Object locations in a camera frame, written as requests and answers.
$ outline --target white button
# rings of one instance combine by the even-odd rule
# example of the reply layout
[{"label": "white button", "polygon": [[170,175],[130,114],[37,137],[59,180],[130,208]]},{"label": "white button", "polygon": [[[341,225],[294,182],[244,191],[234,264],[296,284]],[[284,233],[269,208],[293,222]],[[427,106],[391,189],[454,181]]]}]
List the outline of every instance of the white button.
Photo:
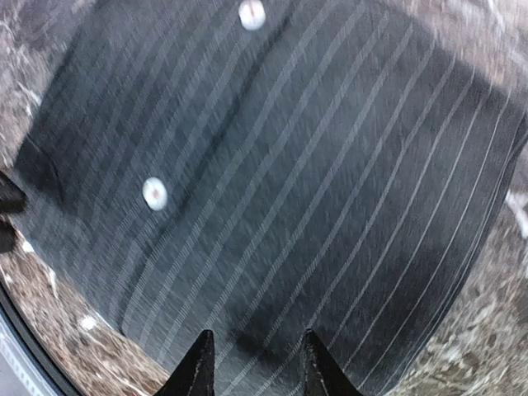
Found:
[{"label": "white button", "polygon": [[249,31],[259,30],[266,21],[266,12],[260,0],[244,0],[238,9],[240,21]]},{"label": "white button", "polygon": [[161,210],[167,204],[167,189],[162,181],[156,177],[150,177],[143,184],[143,198],[152,210]]}]

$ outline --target granite countertop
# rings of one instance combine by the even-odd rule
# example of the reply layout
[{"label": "granite countertop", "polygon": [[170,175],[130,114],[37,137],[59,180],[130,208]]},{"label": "granite countertop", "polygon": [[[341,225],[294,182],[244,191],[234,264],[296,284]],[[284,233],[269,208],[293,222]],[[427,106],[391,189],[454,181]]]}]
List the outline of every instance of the granite countertop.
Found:
[{"label": "granite countertop", "polygon": [[[528,0],[385,0],[493,84],[528,93]],[[12,166],[45,87],[93,0],[0,0],[0,168]],[[528,202],[528,150],[511,190]],[[392,396],[528,394],[528,248],[505,206],[455,304]],[[22,245],[2,281],[42,342],[90,395],[152,394],[168,373],[113,332]]]}]

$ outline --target brown granite surface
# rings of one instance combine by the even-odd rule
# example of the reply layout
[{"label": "brown granite surface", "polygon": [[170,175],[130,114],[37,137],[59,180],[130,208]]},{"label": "brown granite surface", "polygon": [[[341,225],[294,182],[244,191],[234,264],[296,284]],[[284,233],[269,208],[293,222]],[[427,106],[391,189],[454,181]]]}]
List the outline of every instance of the brown granite surface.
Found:
[{"label": "brown granite surface", "polygon": [[[528,0],[385,0],[494,84],[528,93]],[[0,0],[0,168],[9,168],[66,43],[92,0]],[[528,150],[511,186],[528,192]],[[167,378],[109,329],[66,280],[21,246],[2,281],[89,395],[151,394]],[[528,245],[508,208],[460,297],[392,396],[528,395]]]}]

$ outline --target striped cloth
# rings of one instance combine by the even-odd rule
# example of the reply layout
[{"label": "striped cloth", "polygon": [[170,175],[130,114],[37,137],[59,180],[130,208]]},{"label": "striped cloth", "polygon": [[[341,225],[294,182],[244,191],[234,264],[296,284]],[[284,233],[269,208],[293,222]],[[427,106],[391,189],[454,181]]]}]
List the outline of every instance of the striped cloth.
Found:
[{"label": "striped cloth", "polygon": [[306,328],[384,394],[464,284],[528,124],[400,12],[263,3],[246,31],[233,0],[99,2],[21,148],[15,221],[168,370],[213,329],[219,396],[298,393]]}]

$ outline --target black fabric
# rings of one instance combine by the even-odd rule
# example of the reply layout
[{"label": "black fabric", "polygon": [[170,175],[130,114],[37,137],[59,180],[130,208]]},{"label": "black fabric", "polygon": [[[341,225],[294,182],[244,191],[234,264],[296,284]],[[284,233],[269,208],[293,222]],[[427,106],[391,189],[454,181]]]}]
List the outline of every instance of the black fabric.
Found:
[{"label": "black fabric", "polygon": [[212,328],[220,396],[300,392],[306,328],[384,394],[479,254],[524,112],[400,12],[263,4],[246,31],[228,0],[100,2],[22,145],[15,221],[169,370]]}]

